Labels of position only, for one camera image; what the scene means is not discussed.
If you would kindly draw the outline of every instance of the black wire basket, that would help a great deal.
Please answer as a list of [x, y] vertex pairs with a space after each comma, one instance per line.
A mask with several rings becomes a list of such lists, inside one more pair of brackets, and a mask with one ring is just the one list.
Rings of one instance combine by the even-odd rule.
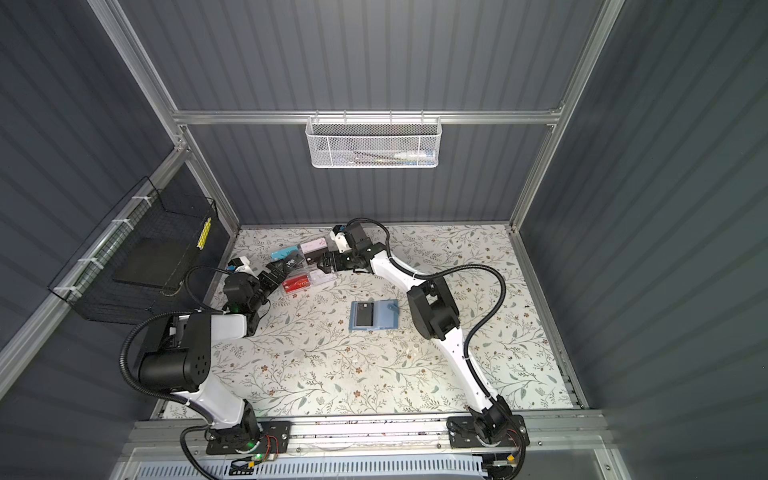
[[196, 264], [216, 218], [210, 198], [153, 187], [126, 218], [111, 221], [95, 247], [81, 247], [48, 289], [98, 322], [137, 324], [157, 313], [193, 309], [184, 274]]

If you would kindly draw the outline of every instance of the table surface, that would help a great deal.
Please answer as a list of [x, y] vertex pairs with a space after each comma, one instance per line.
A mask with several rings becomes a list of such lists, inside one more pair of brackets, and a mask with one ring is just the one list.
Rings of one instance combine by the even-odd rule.
[[[504, 275], [502, 308], [472, 339], [486, 376], [515, 409], [569, 409], [549, 342], [535, 311], [507, 232], [502, 225], [390, 227], [393, 253], [424, 272], [463, 263], [484, 263]], [[366, 228], [374, 241], [383, 233]], [[234, 256], [253, 270], [270, 253], [320, 237], [328, 229], [242, 230]], [[498, 284], [481, 270], [447, 277], [465, 334], [498, 298]], [[353, 300], [398, 299], [399, 328], [349, 331]], [[213, 304], [224, 302], [221, 288]], [[439, 351], [412, 325], [406, 295], [365, 273], [296, 293], [275, 292], [256, 335], [213, 347], [213, 374], [248, 399], [258, 416], [350, 415], [399, 412], [461, 412], [465, 396]], [[164, 418], [194, 412], [170, 404]]]

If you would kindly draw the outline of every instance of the yellow object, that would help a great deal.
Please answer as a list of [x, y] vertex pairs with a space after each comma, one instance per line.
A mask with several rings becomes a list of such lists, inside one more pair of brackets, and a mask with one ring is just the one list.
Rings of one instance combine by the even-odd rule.
[[200, 250], [205, 247], [205, 240], [208, 240], [208, 232], [210, 232], [210, 217], [208, 217], [208, 220], [205, 220], [203, 231], [200, 232], [200, 239], [197, 240], [197, 248]]

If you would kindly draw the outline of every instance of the floral tablecloth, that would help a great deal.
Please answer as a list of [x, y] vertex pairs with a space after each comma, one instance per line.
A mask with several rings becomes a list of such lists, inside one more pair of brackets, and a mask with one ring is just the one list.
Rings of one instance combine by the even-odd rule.
[[[472, 339], [472, 352], [513, 409], [567, 409], [571, 400], [502, 225], [390, 227], [392, 251], [424, 272], [485, 263], [505, 277], [507, 296]], [[270, 253], [327, 229], [242, 230], [234, 255], [258, 272]], [[374, 241], [383, 233], [366, 228]], [[480, 270], [448, 277], [467, 333], [497, 299], [498, 284]], [[399, 328], [349, 331], [353, 300], [398, 299]], [[219, 290], [213, 305], [222, 305]], [[412, 325], [406, 295], [364, 273], [293, 294], [275, 292], [255, 336], [213, 347], [212, 372], [259, 416], [349, 415], [465, 410], [464, 393], [439, 351]], [[164, 418], [195, 416], [169, 404]]]

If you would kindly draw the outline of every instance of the white mesh basket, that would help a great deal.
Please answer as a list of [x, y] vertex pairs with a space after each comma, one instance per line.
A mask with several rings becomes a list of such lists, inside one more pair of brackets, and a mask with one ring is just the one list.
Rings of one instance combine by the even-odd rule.
[[326, 123], [310, 118], [306, 140], [318, 168], [437, 167], [440, 119], [421, 123]]

